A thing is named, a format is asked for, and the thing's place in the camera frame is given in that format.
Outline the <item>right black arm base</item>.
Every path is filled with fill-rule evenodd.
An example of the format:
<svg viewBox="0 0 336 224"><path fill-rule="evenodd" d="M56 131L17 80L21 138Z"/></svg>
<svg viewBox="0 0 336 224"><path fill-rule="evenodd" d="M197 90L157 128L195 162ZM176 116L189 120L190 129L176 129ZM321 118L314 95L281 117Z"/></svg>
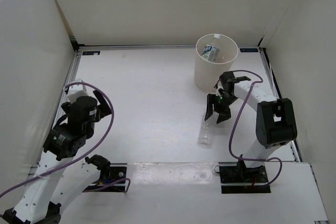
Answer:
<svg viewBox="0 0 336 224"><path fill-rule="evenodd" d="M219 167L222 194L269 194L268 176L264 166L241 168Z"/></svg>

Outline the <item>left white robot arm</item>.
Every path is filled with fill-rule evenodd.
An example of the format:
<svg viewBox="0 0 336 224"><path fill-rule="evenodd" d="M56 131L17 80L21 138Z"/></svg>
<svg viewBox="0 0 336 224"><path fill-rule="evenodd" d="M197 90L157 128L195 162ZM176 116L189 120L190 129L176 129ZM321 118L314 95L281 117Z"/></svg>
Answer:
<svg viewBox="0 0 336 224"><path fill-rule="evenodd" d="M75 156L94 134L95 124L114 115L111 101L101 91L89 96L84 89L67 90L65 112L49 132L38 167L19 203L1 218L7 223L59 223L61 215L90 184L110 177L110 162L85 153Z"/></svg>

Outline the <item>clear bottle green white label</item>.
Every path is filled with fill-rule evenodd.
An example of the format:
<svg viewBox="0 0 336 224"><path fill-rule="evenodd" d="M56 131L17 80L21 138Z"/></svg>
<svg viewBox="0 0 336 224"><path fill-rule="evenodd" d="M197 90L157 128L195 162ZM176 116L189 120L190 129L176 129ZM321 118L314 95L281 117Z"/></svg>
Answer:
<svg viewBox="0 0 336 224"><path fill-rule="evenodd" d="M212 39L208 41L201 54L203 59L212 63L216 62L217 56L220 52L220 46L219 46L220 37L221 37L220 34L214 34Z"/></svg>

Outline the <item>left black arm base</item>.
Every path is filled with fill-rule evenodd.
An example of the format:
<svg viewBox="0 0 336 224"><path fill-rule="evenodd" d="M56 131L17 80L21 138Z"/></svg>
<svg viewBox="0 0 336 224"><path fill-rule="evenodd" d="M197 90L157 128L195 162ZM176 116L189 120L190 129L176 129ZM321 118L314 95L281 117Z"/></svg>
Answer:
<svg viewBox="0 0 336 224"><path fill-rule="evenodd" d="M121 181L118 184L114 184L104 189L100 189L100 188L116 180L126 178L126 175L127 175L127 167L125 164L123 164L122 166L111 165L109 168L109 171L105 175L105 179L99 178L98 180L94 181L86 189L84 189L84 192L87 192L90 190L96 190L99 188L97 192L123 193L126 190L126 185L127 185L126 181Z"/></svg>

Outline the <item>clear unlabeled plastic bottle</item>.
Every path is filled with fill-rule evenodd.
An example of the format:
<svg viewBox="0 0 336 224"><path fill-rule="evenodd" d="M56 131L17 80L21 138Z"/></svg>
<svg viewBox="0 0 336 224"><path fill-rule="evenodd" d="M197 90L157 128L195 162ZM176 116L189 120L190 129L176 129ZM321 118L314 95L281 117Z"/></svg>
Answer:
<svg viewBox="0 0 336 224"><path fill-rule="evenodd" d="M204 121L199 129L197 143L203 148L210 148L213 143L213 123L210 120Z"/></svg>

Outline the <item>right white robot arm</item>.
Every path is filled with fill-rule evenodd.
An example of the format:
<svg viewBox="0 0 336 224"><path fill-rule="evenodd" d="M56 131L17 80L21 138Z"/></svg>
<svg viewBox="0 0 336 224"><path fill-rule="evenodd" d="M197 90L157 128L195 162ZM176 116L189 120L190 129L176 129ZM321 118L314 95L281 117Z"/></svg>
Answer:
<svg viewBox="0 0 336 224"><path fill-rule="evenodd" d="M219 174L222 176L224 184L270 185L271 181L267 178L265 163L271 161L281 163L281 159L272 157L272 154L297 137L292 101L288 98L268 95L257 87L262 82L261 76L257 76L257 80L253 81L247 76L235 76L235 71L227 71L223 72L215 83L215 93L207 95L204 120L208 121L216 113L218 115L216 124L231 118L230 106L234 102L238 99L243 102L228 141L229 153L237 163L234 166L219 168ZM256 140L248 151L241 155L235 155L232 150L233 138L243 109L247 105L256 112Z"/></svg>

